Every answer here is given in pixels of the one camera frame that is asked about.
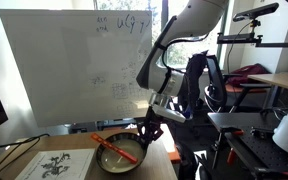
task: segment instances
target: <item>table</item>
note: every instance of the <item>table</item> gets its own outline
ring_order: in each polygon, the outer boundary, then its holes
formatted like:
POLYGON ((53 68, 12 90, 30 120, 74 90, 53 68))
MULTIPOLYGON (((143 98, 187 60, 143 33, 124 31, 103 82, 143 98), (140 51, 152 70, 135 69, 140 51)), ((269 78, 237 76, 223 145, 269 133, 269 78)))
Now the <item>table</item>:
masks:
POLYGON ((248 75, 250 79, 254 79, 263 83, 268 83, 274 86, 271 88, 269 93, 269 102, 266 103, 266 107, 273 107, 277 104, 277 98, 280 94, 282 88, 288 89, 288 73, 279 73, 279 74, 257 74, 257 75, 248 75))
POLYGON ((250 79, 288 89, 288 73, 248 75, 250 79))
POLYGON ((256 167, 288 172, 288 153, 280 149, 272 139, 256 138, 250 133, 252 127, 277 127, 279 121, 273 113, 267 116, 259 113, 209 113, 208 118, 219 132, 224 127, 236 127, 244 131, 242 136, 225 133, 225 137, 251 172, 256 167))
MULTIPOLYGON (((100 136, 107 138, 119 132, 137 133, 136 129, 98 131, 100 136)), ((96 148, 98 144, 90 140, 90 133, 70 134, 61 136, 43 137, 31 150, 25 153, 14 164, 10 165, 0 173, 3 179, 15 179, 30 160, 39 152, 47 150, 67 150, 81 148, 96 148)), ((21 152, 25 151, 31 144, 20 146, 14 153, 0 166, 3 167, 21 152)), ((5 151, 0 156, 0 161, 10 152, 12 148, 5 151)), ((91 170, 92 179, 177 179, 174 168, 163 145, 162 139, 152 142, 143 163, 131 172, 124 174, 110 174, 103 171, 97 163, 91 170)))

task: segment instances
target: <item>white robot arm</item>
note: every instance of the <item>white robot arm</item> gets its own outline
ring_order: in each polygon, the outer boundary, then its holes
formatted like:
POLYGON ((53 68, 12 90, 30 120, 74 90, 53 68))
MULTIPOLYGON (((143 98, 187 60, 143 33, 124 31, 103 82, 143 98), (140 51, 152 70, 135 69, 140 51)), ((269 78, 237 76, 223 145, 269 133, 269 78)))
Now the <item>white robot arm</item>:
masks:
POLYGON ((190 0, 178 16, 169 20, 155 42, 136 78, 139 86, 153 89, 159 94, 177 96, 182 87, 183 75, 172 72, 171 77, 166 79, 167 69, 157 65, 158 59, 172 40, 209 33, 220 20, 227 4, 228 0, 190 0))
MULTIPOLYGON (((157 65, 157 60, 165 51, 167 45, 174 39, 181 37, 195 37, 209 33, 217 24, 229 0, 190 0, 185 9, 178 16, 172 17, 158 37, 153 49, 142 66, 136 80, 140 87, 153 89, 158 101, 163 101, 163 96, 177 96, 186 88, 183 75, 176 72, 167 72, 167 69, 157 65)), ((155 118, 155 113, 168 116, 172 113, 161 110, 159 105, 155 106, 157 100, 151 101, 146 120, 139 127, 142 137, 148 142, 155 140, 162 133, 159 125, 151 123, 150 118, 155 118)), ((177 114, 170 116, 177 119, 177 114)), ((274 142, 288 152, 288 115, 285 116, 275 130, 274 142)))
POLYGON ((145 89, 155 91, 144 122, 138 123, 142 139, 149 144, 163 133, 160 117, 184 122, 185 117, 165 106, 170 96, 177 96, 187 89, 183 74, 162 68, 157 61, 170 42, 177 38, 197 37, 208 34, 222 17, 229 0, 190 0, 184 10, 173 16, 155 42, 149 56, 137 75, 137 83, 145 89))

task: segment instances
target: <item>paper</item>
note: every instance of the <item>paper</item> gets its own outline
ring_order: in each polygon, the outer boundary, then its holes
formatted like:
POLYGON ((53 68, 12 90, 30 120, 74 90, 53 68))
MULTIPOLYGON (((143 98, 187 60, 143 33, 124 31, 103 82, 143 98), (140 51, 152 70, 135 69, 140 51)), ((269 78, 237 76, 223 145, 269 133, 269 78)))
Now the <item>paper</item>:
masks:
POLYGON ((93 164, 94 149, 41 151, 16 180, 85 179, 93 164))

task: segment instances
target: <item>cable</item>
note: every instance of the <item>cable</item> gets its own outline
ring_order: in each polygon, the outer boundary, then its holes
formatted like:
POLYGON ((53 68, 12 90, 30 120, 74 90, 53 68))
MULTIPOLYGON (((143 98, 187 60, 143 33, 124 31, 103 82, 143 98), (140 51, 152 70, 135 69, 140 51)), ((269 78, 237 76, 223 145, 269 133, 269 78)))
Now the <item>cable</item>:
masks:
MULTIPOLYGON (((14 149, 11 150, 10 153, 8 153, 8 154, 0 161, 0 165, 1 165, 18 147, 20 147, 22 144, 26 144, 26 143, 32 142, 32 141, 34 141, 34 140, 36 140, 36 139, 38 139, 38 141, 39 141, 42 136, 50 136, 50 135, 49 135, 49 134, 41 134, 41 135, 39 135, 39 136, 35 136, 35 137, 28 138, 28 139, 26 139, 26 140, 23 141, 23 142, 0 145, 0 148, 1 148, 1 147, 6 147, 6 146, 12 145, 12 144, 17 145, 14 149)), ((1 168, 1 169, 0 169, 0 172, 1 172, 4 168, 6 168, 7 166, 9 166, 12 162, 14 162, 14 161, 17 160, 19 157, 21 157, 21 156, 22 156, 24 153, 26 153, 29 149, 31 149, 37 142, 35 142, 31 147, 29 147, 27 150, 25 150, 22 154, 20 154, 18 157, 16 157, 14 160, 12 160, 10 163, 8 163, 8 164, 5 165, 3 168, 1 168)))
POLYGON ((267 114, 270 111, 274 113, 277 120, 282 121, 283 117, 287 115, 288 108, 272 107, 272 108, 262 109, 260 113, 267 114))
POLYGON ((16 142, 16 143, 9 143, 9 144, 0 145, 0 148, 7 147, 7 146, 21 145, 21 144, 24 144, 24 143, 28 143, 28 142, 31 142, 31 141, 33 141, 33 140, 35 140, 36 138, 41 137, 41 136, 50 136, 50 135, 49 135, 49 134, 41 134, 41 135, 39 135, 39 136, 30 137, 30 138, 26 139, 26 140, 23 141, 23 142, 16 142))
POLYGON ((165 50, 163 51, 163 54, 162 54, 162 63, 163 63, 163 65, 164 65, 167 69, 174 70, 174 71, 177 71, 177 72, 179 72, 179 73, 183 73, 182 71, 177 70, 177 69, 175 69, 175 68, 172 68, 172 67, 168 66, 168 65, 165 63, 164 57, 165 57, 165 53, 166 53, 167 49, 168 49, 172 44, 175 44, 175 43, 181 43, 181 42, 199 42, 199 41, 203 41, 203 40, 205 40, 205 39, 208 37, 208 35, 209 35, 209 33, 206 34, 203 38, 197 39, 197 40, 175 39, 175 40, 169 42, 169 43, 167 44, 165 50))
MULTIPOLYGON (((232 46, 227 54, 227 64, 226 64, 226 67, 227 67, 227 72, 228 72, 228 75, 230 74, 230 55, 231 55, 231 52, 232 52, 232 49, 233 49, 233 46, 234 46, 234 42, 235 40, 237 39, 237 37, 241 34, 241 32, 243 31, 243 29, 245 29, 248 25, 250 25, 252 22, 249 22, 247 23, 244 27, 242 27, 242 29, 237 33, 237 35, 234 37, 233 39, 233 42, 232 42, 232 46)), ((237 99, 237 96, 236 96, 236 92, 235 92, 235 88, 234 86, 233 87, 233 91, 234 91, 234 96, 235 96, 235 100, 237 99)))

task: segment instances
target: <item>black clamp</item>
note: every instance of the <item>black clamp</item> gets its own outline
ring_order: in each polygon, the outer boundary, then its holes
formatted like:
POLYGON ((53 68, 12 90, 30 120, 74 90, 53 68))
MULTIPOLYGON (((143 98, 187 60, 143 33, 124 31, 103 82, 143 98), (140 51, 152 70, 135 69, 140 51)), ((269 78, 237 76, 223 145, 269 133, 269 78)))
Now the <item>black clamp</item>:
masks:
POLYGON ((274 130, 252 127, 251 134, 252 136, 260 139, 268 139, 272 138, 274 135, 274 130))
POLYGON ((144 140, 145 144, 156 141, 164 132, 161 129, 163 117, 156 116, 153 108, 150 106, 147 110, 145 120, 137 123, 139 136, 144 140))
POLYGON ((242 129, 239 129, 236 127, 221 127, 218 140, 215 141, 214 145, 211 145, 211 148, 215 151, 213 166, 212 166, 213 169, 215 169, 217 166, 219 150, 223 146, 223 142, 222 142, 224 139, 223 136, 225 133, 228 133, 228 132, 230 132, 234 135, 243 135, 243 133, 244 133, 244 131, 242 129))
POLYGON ((288 180, 288 172, 280 172, 274 169, 267 169, 262 167, 254 168, 255 177, 257 180, 268 179, 283 179, 288 180))

